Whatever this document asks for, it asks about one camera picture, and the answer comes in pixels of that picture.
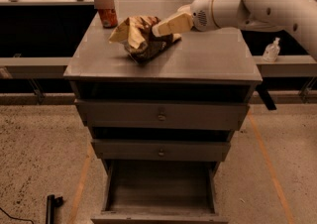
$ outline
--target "gray cabinet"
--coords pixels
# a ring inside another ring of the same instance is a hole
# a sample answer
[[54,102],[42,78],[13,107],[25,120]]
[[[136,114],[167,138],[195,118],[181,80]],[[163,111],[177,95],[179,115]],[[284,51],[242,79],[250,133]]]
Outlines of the gray cabinet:
[[[161,18],[186,0],[117,0],[120,18]],[[182,34],[135,64],[94,19],[65,72],[108,174],[94,223],[227,223],[213,176],[262,78],[240,31]]]

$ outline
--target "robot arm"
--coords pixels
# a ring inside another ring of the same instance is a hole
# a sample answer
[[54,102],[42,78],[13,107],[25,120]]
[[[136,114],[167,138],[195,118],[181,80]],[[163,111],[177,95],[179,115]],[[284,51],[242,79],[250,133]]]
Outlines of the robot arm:
[[156,36],[235,27],[247,31],[285,30],[317,60],[315,0],[195,0],[153,28]]

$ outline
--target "crumpled snack bag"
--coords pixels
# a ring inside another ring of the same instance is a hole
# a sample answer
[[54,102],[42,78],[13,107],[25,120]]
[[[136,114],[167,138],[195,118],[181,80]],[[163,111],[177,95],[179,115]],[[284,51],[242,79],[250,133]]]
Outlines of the crumpled snack bag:
[[137,63],[149,61],[181,39],[180,34],[157,38],[152,33],[152,27],[159,21],[154,16],[129,17],[112,32],[109,42],[123,44]]

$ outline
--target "spray bottle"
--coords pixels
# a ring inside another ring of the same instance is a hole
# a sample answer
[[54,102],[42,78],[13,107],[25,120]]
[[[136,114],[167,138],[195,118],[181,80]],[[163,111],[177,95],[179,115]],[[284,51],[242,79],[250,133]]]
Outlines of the spray bottle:
[[277,60],[280,51],[279,38],[275,38],[274,42],[266,46],[263,58],[265,61],[273,62]]

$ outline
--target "speckled floor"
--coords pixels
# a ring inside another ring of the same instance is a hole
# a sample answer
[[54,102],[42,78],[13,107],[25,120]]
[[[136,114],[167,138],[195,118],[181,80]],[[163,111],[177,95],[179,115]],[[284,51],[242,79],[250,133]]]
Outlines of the speckled floor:
[[[14,217],[45,223],[49,194],[65,200],[55,224],[91,223],[101,210],[107,175],[69,103],[0,97],[0,207]],[[317,223],[316,126],[317,104],[253,105],[215,177],[220,215],[232,224]],[[0,223],[24,222],[0,212]]]

